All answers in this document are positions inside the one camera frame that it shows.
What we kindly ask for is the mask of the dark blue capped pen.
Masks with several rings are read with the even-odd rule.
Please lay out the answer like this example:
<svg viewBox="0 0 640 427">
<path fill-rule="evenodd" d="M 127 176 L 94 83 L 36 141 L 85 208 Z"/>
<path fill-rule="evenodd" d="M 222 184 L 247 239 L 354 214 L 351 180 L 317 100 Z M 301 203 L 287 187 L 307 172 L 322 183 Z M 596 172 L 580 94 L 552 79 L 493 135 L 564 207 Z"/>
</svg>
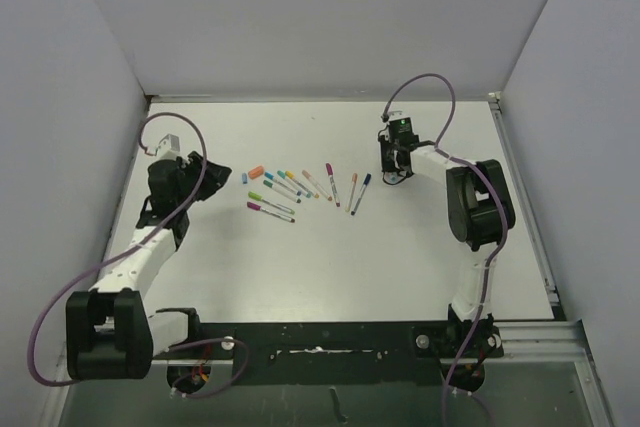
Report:
<svg viewBox="0 0 640 427">
<path fill-rule="evenodd" d="M 367 189 L 367 187 L 368 187 L 368 185 L 370 183 L 370 180 L 371 180 L 371 174 L 367 173 L 365 178 L 364 178 L 364 180 L 363 180 L 363 182 L 362 182 L 361 188 L 360 188 L 358 196 L 356 198 L 356 202 L 355 202 L 353 208 L 351 209 L 351 212 L 350 212 L 351 216 L 355 216 L 356 215 L 356 213 L 358 211 L 358 208 L 359 208 L 359 206 L 361 204 L 361 201 L 362 201 L 362 199 L 364 197 L 364 194 L 366 192 L 366 189 Z"/>
</svg>

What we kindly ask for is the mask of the orange marker cap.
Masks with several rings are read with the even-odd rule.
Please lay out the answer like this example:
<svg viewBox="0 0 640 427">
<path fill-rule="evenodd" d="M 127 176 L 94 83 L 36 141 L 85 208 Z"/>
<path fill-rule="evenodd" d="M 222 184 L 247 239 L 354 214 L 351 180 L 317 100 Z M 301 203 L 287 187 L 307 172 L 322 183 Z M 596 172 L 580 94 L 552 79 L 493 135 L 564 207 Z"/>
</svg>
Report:
<svg viewBox="0 0 640 427">
<path fill-rule="evenodd" d="M 249 170 L 247 175 L 250 179 L 256 179 L 264 174 L 263 166 L 256 166 L 253 169 Z"/>
</svg>

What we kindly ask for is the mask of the sky blue capped pen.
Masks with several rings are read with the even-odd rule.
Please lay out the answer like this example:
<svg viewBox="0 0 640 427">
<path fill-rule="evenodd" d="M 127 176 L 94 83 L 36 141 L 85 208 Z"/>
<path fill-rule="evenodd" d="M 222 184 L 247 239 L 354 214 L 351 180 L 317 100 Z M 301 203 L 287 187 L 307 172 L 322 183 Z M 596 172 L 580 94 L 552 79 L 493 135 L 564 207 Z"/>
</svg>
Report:
<svg viewBox="0 0 640 427">
<path fill-rule="evenodd" d="M 399 184 L 403 179 L 404 179 L 404 177 L 403 177 L 403 176 L 398 175 L 398 174 L 397 174 L 397 173 L 395 173 L 395 172 L 392 172 L 392 173 L 384 173 L 384 174 L 383 174 L 383 182 L 384 182 L 386 185 L 390 185 L 390 186 L 397 185 L 397 184 Z"/>
</svg>

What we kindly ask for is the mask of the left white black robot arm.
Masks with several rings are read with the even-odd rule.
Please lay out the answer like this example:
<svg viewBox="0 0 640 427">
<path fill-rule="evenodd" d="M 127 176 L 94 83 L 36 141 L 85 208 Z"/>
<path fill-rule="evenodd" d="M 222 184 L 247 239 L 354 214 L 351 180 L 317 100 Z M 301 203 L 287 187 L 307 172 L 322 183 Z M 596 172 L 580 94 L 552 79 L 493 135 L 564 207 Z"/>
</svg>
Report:
<svg viewBox="0 0 640 427">
<path fill-rule="evenodd" d="M 132 254 L 89 290 L 67 299 L 67 371 L 75 381 L 142 379 L 155 357 L 172 349 L 190 358 L 202 349 L 204 334 L 194 308 L 149 313 L 143 300 L 181 247 L 189 208 L 223 188 L 232 170 L 191 152 L 186 158 L 168 154 L 147 173 L 149 194 L 130 243 Z"/>
</svg>

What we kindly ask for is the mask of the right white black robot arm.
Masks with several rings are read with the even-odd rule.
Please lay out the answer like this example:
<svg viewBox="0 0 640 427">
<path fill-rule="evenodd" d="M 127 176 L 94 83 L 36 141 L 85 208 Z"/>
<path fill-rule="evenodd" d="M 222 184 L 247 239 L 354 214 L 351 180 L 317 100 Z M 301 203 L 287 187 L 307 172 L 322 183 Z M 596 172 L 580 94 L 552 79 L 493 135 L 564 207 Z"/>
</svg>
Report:
<svg viewBox="0 0 640 427">
<path fill-rule="evenodd" d="M 500 162 L 469 161 L 444 153 L 433 141 L 422 141 L 411 119 L 397 111 L 383 117 L 378 132 L 382 179 L 397 185 L 422 176 L 444 189 L 447 219 L 453 237 L 469 249 L 450 304 L 460 322 L 445 331 L 448 349 L 469 355 L 481 333 L 469 321 L 491 314 L 490 289 L 497 252 L 515 225 L 515 211 Z"/>
</svg>

